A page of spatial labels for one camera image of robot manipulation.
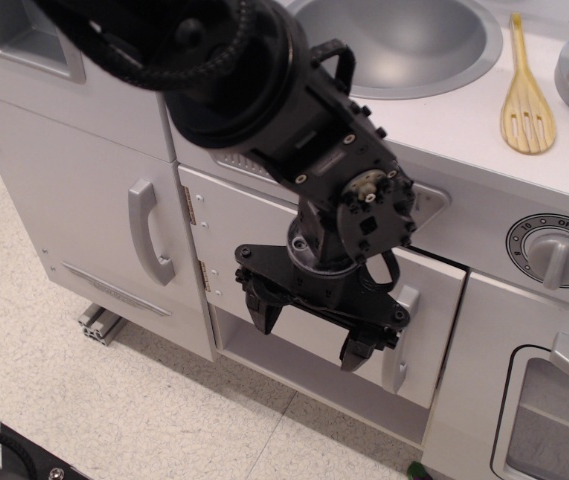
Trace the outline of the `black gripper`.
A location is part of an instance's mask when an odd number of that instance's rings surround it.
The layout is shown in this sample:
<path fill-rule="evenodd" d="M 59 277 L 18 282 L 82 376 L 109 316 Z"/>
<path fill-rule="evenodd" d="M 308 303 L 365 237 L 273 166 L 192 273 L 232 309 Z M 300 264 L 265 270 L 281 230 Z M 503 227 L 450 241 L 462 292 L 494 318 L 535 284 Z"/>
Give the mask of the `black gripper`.
<path fill-rule="evenodd" d="M 340 369 L 355 372 L 375 350 L 394 349 L 398 333 L 410 323 L 410 314 L 390 296 L 400 278 L 398 261 L 390 250 L 381 256 L 391 276 L 387 283 L 376 282 L 364 263 L 314 272 L 296 262 L 289 245 L 243 244 L 235 250 L 236 281 L 264 335 L 289 305 L 348 330 Z"/>

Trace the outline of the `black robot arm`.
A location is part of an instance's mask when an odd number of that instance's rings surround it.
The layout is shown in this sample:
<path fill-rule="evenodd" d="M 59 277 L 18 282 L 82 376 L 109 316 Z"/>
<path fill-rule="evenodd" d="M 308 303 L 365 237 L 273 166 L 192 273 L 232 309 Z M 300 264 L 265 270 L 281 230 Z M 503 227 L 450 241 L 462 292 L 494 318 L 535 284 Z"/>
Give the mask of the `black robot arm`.
<path fill-rule="evenodd" d="M 241 245 L 236 278 L 256 328 L 294 306 L 347 331 L 341 367 L 394 348 L 408 325 L 392 283 L 366 266 L 416 225 L 412 180 L 369 110 L 350 97 L 356 60 L 339 40 L 310 46 L 274 1 L 43 1 L 43 13 L 114 77 L 160 92 L 179 133 L 239 154 L 299 198 L 283 246 Z"/>

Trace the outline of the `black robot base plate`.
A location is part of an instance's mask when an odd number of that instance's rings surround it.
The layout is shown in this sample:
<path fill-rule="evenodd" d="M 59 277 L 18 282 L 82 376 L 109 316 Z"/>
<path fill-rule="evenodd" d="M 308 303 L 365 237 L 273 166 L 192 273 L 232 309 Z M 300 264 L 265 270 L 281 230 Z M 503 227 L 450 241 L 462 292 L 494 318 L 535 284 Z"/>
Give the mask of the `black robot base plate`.
<path fill-rule="evenodd" d="M 90 479 L 40 445 L 0 422 L 0 478 Z"/>

